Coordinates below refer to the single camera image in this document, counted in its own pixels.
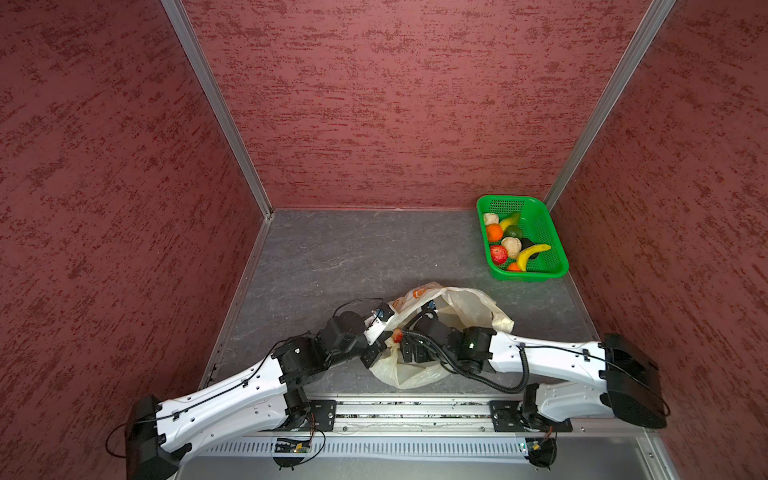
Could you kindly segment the yellow green mango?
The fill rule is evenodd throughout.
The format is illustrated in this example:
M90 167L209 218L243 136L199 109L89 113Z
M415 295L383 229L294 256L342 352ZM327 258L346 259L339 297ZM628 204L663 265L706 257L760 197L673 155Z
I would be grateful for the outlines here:
M499 223L499 226L503 230L506 230L507 228L509 228L511 226L517 226L519 224L519 222L520 222L520 218L521 218L521 213L520 212L514 212L514 213L510 214L509 216L505 217L504 219L502 219L500 221L500 223Z

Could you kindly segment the yellow banana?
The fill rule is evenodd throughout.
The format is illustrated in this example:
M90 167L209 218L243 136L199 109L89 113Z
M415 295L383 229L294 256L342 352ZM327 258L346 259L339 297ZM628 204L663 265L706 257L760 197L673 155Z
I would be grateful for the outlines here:
M533 246L530 246L524 250L522 250L516 259L517 267L521 272L527 272L527 266L529 260L539 253L547 252L551 249L551 246L548 244L535 244Z

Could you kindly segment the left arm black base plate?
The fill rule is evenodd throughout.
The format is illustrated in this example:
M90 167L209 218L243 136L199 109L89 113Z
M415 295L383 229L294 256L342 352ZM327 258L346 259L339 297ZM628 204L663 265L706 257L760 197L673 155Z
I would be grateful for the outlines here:
M308 400L287 409L287 419L279 427L281 431L307 432L316 429L324 432L334 428L338 402L335 400Z

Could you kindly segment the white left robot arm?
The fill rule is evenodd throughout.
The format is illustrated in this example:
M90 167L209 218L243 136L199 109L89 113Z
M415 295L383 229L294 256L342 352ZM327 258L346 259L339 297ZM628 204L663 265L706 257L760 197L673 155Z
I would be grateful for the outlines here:
M368 317L336 313L318 333L280 340L264 359L205 389L136 401L124 430L127 478L169 479L193 456L230 438L300 426L310 412L305 386L350 360L370 366L386 347L393 314L386 303Z

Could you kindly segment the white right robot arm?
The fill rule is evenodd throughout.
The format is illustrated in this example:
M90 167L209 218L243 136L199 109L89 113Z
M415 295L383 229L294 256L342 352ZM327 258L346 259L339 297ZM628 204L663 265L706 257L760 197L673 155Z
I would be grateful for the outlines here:
M657 362L621 335L563 343L486 327L459 331L433 310L419 313L400 332L406 363L435 362L450 374L521 395L517 415L528 430L607 416L652 430L667 425L670 410Z

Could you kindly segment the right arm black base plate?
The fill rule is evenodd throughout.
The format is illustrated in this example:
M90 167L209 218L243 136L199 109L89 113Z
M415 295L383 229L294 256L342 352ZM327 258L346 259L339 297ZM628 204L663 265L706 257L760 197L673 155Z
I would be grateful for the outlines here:
M490 417L497 433L570 433L570 420L550 420L541 415L534 404L523 401L493 400L489 402Z

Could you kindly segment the translucent yellow plastic bag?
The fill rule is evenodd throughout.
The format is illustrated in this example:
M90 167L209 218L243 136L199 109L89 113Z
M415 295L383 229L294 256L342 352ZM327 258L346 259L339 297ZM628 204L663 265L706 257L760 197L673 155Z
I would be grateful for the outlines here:
M485 292L463 287L444 287L431 282L415 287L387 303L393 315L383 321L385 329L390 331L405 326L430 301L435 303L440 321L460 331L470 327L484 327L509 334L515 325L514 320ZM379 381L400 390L424 387L449 375L436 360L424 364L406 363L400 347L392 340L385 342L383 353L368 370Z

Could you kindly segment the green plastic basket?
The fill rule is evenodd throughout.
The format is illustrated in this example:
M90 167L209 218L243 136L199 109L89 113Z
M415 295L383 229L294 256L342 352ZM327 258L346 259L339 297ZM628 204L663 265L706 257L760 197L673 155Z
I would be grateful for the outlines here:
M546 205L532 197L485 195L476 202L478 219L481 223L484 254L491 276L499 281L544 282L563 277L569 269L569 263L563 246L556 232ZM528 262L527 272L508 271L516 259L508 259L503 265L494 265L490 258L489 244L483 222L484 213L495 213L500 221L514 212L520 212L517 225L524 233L523 238L535 244L548 244L551 249L534 255Z

